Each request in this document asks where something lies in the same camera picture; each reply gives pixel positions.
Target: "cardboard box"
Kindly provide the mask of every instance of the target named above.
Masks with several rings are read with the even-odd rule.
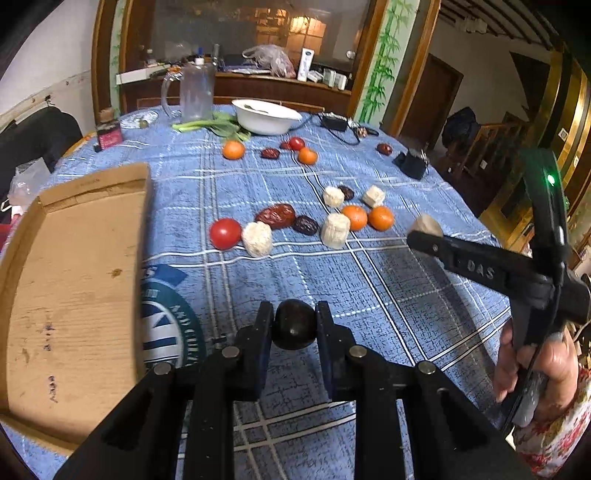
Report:
[[[147,164],[41,192],[0,264],[0,420],[61,453],[144,374]]]

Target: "ceiling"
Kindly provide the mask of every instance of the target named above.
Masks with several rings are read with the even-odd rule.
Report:
[[[552,50],[557,33],[528,0],[441,0],[440,18],[455,23],[465,18],[481,18],[487,33],[538,44]]]

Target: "black pouch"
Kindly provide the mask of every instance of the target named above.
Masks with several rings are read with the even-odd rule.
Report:
[[[408,153],[404,158],[401,155],[404,154],[398,155],[392,163],[398,166],[406,176],[415,180],[422,180],[429,165],[427,156],[423,152],[418,152],[412,148],[408,149]]]

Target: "glass cabinet door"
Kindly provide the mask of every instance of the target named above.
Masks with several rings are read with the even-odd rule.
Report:
[[[159,60],[176,60],[221,46],[226,64],[244,50],[283,47],[297,70],[302,48],[314,62],[354,73],[355,51],[370,0],[155,0],[149,45]]]

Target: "clear plastic jug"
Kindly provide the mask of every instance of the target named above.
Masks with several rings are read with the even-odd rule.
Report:
[[[179,80],[180,111],[172,110],[166,101],[171,82]],[[180,72],[168,72],[162,82],[161,103],[164,112],[171,118],[180,117],[181,123],[212,118],[213,86],[216,68],[203,59],[186,63]]]

